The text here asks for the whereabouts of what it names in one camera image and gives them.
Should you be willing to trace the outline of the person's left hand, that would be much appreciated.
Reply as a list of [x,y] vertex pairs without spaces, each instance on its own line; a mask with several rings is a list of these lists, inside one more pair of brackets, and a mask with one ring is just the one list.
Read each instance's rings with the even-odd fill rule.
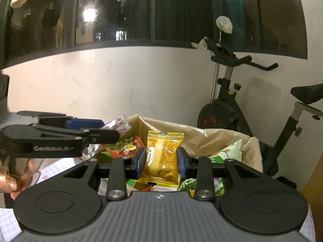
[[16,200],[22,191],[35,182],[43,162],[44,159],[27,159],[25,172],[19,177],[13,176],[9,167],[1,162],[1,193],[10,194],[10,198]]

